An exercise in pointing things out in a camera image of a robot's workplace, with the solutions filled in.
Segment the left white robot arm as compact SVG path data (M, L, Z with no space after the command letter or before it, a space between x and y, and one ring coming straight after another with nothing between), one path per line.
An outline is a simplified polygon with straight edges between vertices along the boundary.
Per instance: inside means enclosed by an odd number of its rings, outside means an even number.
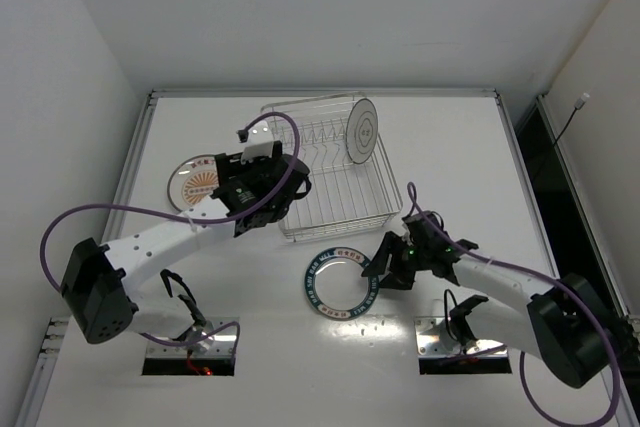
M154 276L182 279L171 266L204 247L276 223L292 202L311 190L310 170L289 154L242 163L217 158L219 186L177 220L99 245L88 238L71 253L61 294L90 344L125 331L184 342L208 322L191 292L149 297L142 286Z

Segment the blue rimmed plate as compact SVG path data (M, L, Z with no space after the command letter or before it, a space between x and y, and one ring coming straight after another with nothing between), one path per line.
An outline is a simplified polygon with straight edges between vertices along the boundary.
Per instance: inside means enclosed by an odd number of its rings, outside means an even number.
M304 273L303 290L309 305L335 321L366 314L379 293L378 277L362 274L369 264L365 254L349 247L331 247L318 253Z

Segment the orange sunburst plate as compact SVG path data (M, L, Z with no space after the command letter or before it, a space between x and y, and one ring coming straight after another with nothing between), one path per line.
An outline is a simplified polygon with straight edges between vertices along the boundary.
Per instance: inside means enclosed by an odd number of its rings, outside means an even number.
M186 159L174 169L166 193L171 207L182 212L211 195L218 186L215 157L202 154Z

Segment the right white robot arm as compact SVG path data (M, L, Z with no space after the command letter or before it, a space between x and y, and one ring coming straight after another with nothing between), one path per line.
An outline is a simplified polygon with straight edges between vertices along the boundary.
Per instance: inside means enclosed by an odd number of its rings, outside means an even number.
M429 271L474 290L448 313L452 337L467 346L490 338L540 359L565 385L580 388L612 359L637 348L627 320L611 311L583 277L539 279L473 256L477 244L452 244L434 215L403 219L404 235L387 232L364 268L382 289L409 290Z

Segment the white black ringed plate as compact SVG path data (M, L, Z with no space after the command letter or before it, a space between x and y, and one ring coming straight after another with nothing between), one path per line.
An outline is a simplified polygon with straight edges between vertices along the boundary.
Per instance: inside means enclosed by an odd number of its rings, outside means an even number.
M365 163L372 155L378 139L378 115L369 98L358 100L351 109L345 130L345 146L354 164Z

